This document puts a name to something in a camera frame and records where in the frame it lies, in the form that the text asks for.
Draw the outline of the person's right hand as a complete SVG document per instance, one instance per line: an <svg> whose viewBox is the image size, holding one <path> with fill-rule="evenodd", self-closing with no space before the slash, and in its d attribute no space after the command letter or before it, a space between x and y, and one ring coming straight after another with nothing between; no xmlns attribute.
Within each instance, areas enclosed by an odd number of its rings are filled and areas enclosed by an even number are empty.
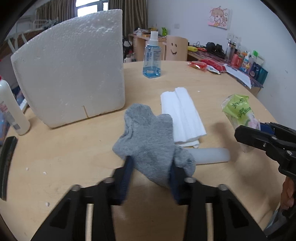
<svg viewBox="0 0 296 241"><path fill-rule="evenodd" d="M280 207L284 210L288 210L294 205L293 194L295 192L294 181L290 177L286 177L282 185L282 192L280 197Z"/></svg>

